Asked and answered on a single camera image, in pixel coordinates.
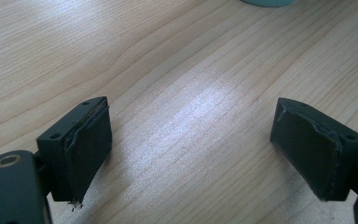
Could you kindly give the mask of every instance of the wooden table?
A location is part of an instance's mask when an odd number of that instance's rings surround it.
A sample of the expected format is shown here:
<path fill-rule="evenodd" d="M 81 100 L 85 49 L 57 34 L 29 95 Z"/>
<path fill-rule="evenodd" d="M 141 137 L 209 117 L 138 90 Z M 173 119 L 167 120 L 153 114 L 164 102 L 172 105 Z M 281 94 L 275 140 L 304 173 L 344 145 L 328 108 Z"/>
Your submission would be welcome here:
<path fill-rule="evenodd" d="M 113 155 L 55 223 L 353 223 L 269 132 L 280 96 L 358 132 L 358 1 L 0 1 L 0 154 L 100 95 Z"/>

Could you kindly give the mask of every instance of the table surface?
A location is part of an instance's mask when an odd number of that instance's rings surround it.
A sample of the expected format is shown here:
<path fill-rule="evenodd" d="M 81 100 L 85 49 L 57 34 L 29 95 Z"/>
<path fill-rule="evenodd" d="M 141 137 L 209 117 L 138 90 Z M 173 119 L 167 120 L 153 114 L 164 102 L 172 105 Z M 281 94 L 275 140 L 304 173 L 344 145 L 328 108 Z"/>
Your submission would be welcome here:
<path fill-rule="evenodd" d="M 0 1 L 0 154 L 100 95 L 113 154 L 55 223 L 353 223 L 269 132 L 278 97 L 358 132 L 358 1 Z"/>

